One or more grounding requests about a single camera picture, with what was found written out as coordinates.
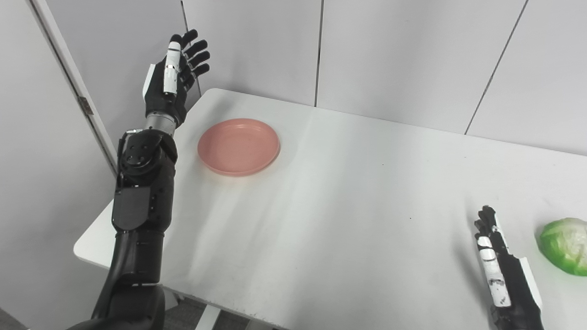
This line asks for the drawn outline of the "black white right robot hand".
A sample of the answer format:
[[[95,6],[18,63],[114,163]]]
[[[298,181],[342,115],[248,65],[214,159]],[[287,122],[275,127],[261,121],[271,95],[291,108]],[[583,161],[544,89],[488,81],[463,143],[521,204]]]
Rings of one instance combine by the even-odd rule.
[[[542,299],[527,258],[514,256],[495,209],[484,205],[474,222],[476,248],[490,290],[498,330],[543,330]]]

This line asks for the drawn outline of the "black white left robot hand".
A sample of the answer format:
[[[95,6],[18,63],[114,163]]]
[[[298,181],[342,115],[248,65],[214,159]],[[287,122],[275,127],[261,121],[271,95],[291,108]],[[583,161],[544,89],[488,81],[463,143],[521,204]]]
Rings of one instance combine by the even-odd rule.
[[[166,56],[150,65],[143,88],[145,116],[168,115],[176,127],[185,122],[187,94],[197,78],[210,70],[207,40],[198,37],[195,29],[172,35]]]

